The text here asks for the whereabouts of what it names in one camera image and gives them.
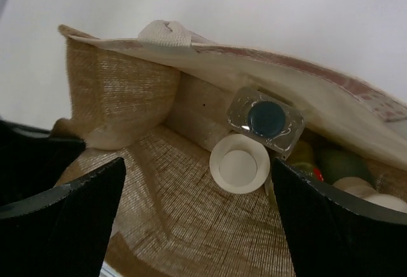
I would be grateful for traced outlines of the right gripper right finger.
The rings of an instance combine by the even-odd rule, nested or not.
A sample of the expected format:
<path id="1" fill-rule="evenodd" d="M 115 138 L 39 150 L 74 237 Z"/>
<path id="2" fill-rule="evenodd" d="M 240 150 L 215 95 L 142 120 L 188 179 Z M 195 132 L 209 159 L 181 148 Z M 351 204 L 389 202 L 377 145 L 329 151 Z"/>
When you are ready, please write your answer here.
<path id="1" fill-rule="evenodd" d="M 406 214 L 275 159 L 272 182 L 297 276 L 406 276 Z"/>

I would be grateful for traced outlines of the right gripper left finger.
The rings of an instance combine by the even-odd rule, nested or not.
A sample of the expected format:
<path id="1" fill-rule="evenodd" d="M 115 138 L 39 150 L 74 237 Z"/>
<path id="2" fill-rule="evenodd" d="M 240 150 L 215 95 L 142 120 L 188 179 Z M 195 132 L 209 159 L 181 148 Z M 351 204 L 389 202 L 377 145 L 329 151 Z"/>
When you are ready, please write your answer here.
<path id="1" fill-rule="evenodd" d="M 98 276 L 126 176 L 123 158 L 1 207 L 1 276 Z"/>

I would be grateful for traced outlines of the yellow bottle red cap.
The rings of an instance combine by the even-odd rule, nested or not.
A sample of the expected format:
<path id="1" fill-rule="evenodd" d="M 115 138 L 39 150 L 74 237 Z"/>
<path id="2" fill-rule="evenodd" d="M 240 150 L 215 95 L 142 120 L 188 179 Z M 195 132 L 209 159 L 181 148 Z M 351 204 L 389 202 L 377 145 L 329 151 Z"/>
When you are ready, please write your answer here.
<path id="1" fill-rule="evenodd" d="M 304 174 L 319 181 L 324 181 L 319 167 L 315 163 L 314 150 L 310 144 L 299 140 L 289 157 L 286 159 L 288 165 L 293 166 Z"/>

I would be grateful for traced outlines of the round white jar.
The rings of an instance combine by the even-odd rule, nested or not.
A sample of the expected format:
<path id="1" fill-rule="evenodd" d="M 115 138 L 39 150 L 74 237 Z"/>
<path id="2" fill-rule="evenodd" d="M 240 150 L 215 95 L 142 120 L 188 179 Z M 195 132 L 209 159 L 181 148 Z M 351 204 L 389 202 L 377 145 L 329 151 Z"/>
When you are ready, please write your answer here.
<path id="1" fill-rule="evenodd" d="M 212 178 L 220 188 L 233 194 L 259 189 L 268 177 L 270 165 L 265 146 L 242 134 L 220 140 L 209 158 Z"/>

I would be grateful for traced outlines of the clear bottle black cap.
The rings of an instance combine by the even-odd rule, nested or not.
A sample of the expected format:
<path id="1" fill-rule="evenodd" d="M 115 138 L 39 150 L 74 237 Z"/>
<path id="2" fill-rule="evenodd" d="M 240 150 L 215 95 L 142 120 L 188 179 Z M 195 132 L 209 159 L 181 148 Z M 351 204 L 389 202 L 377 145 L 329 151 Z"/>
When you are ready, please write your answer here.
<path id="1" fill-rule="evenodd" d="M 301 111 L 250 87 L 236 92 L 226 115 L 233 130 L 283 159 L 291 154 L 305 128 Z"/>

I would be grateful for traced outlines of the brown canvas tote bag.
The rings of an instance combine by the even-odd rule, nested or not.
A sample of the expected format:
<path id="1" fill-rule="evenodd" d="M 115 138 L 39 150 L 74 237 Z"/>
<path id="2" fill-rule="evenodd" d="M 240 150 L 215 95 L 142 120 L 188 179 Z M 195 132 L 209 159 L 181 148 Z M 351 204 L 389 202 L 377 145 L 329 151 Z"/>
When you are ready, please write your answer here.
<path id="1" fill-rule="evenodd" d="M 305 113 L 306 137 L 362 156 L 383 193 L 406 197 L 406 104 L 306 61 L 213 43 L 155 20 L 135 39 L 66 25 L 72 116 L 54 133 L 86 150 L 62 182 L 121 157 L 127 175 L 106 261 L 123 276 L 297 276 L 278 208 L 232 195 L 209 154 L 231 134 L 226 110 L 251 86 Z"/>

